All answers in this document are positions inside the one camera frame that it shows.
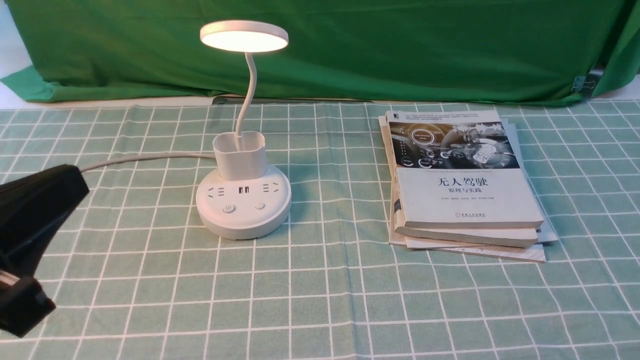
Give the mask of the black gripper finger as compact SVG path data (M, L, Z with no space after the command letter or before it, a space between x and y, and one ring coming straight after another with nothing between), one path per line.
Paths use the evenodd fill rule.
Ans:
M23 338L57 306L47 296L41 283L32 276L1 280L0 328Z

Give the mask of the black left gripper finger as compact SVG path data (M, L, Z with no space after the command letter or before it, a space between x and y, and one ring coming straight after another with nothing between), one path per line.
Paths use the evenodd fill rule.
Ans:
M34 276L53 237L89 194L80 169L62 164L0 186L1 269Z

